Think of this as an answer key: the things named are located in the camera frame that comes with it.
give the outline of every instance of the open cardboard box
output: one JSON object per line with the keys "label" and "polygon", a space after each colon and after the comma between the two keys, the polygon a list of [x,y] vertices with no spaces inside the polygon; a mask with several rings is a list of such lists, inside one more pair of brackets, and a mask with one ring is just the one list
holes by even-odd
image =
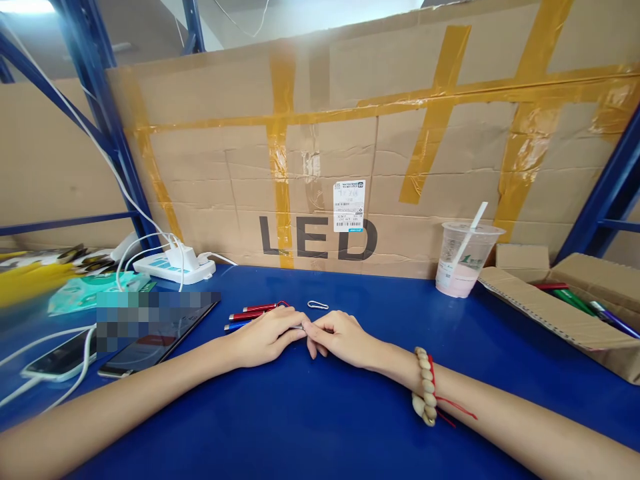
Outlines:
{"label": "open cardboard box", "polygon": [[584,302],[597,300],[640,331],[640,271],[578,253],[550,269],[546,247],[504,244],[497,247],[496,267],[484,268],[480,282],[596,362],[640,385],[640,340],[527,283],[566,283]]}

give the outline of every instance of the human hand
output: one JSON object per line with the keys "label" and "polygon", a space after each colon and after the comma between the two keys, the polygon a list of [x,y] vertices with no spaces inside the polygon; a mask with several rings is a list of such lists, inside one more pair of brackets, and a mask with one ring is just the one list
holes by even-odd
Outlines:
{"label": "human hand", "polygon": [[278,358],[287,345],[307,336],[304,330],[290,330],[305,319],[309,321],[304,313],[281,305],[230,333],[225,340],[236,368],[256,367]]}
{"label": "human hand", "polygon": [[329,312],[313,323],[305,316],[302,326],[307,332],[307,348],[312,359],[317,352],[326,357],[328,350],[354,367],[368,368],[373,365],[381,344],[362,330],[353,315],[340,310]]}

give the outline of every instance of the power strip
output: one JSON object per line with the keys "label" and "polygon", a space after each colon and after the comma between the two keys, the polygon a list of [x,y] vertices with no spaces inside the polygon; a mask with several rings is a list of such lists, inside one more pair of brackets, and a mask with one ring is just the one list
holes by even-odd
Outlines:
{"label": "power strip", "polygon": [[[133,263],[133,269],[138,273],[148,273],[154,277],[160,277],[180,283],[180,268],[172,267],[166,253],[156,253]],[[210,279],[215,272],[215,262],[209,260],[200,265],[196,270],[185,270],[185,285],[192,285],[201,280]]]}

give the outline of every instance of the phone screen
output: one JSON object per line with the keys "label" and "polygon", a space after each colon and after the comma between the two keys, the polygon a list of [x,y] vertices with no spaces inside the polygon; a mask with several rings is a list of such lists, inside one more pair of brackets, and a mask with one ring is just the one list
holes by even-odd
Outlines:
{"label": "phone screen", "polygon": [[109,360],[101,371],[105,373],[134,372],[154,366],[195,326],[215,304],[207,305],[180,320],[149,324],[149,335],[139,338]]}
{"label": "phone screen", "polygon": [[[82,332],[82,334],[60,345],[56,350],[36,360],[27,367],[27,371],[62,375],[73,370],[82,363],[84,358],[87,333]],[[89,342],[89,350],[89,356],[92,356],[96,350],[95,334]]]}

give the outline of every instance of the blue metal shelf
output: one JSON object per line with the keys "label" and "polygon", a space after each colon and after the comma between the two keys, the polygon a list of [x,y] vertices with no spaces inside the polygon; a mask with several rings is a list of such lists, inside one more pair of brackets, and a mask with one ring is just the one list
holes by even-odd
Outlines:
{"label": "blue metal shelf", "polygon": [[[87,92],[87,101],[95,119],[95,124],[86,118],[66,97],[62,99],[34,64],[2,33],[0,33],[0,81],[2,83],[13,82],[13,76],[4,62],[4,58],[6,58],[84,131],[81,121],[96,139],[100,148],[111,159],[112,165],[122,179],[128,194],[140,209],[151,218],[149,204],[140,183],[133,156],[105,76],[105,69],[114,68],[117,64],[111,48],[111,41],[96,1],[51,0],[51,4],[59,16],[61,31],[78,73],[78,78]],[[197,2],[196,0],[183,0],[183,6],[189,31],[183,54],[204,52],[205,45]],[[132,220],[138,237],[156,232],[153,224],[140,215],[138,210],[126,198],[125,204],[128,211],[122,213],[0,227],[0,236],[122,218],[130,218]],[[144,249],[160,246],[157,236],[145,239],[141,243]]]}
{"label": "blue metal shelf", "polygon": [[556,261],[574,252],[602,257],[620,230],[640,233],[627,218],[640,196],[640,107],[636,109]]}

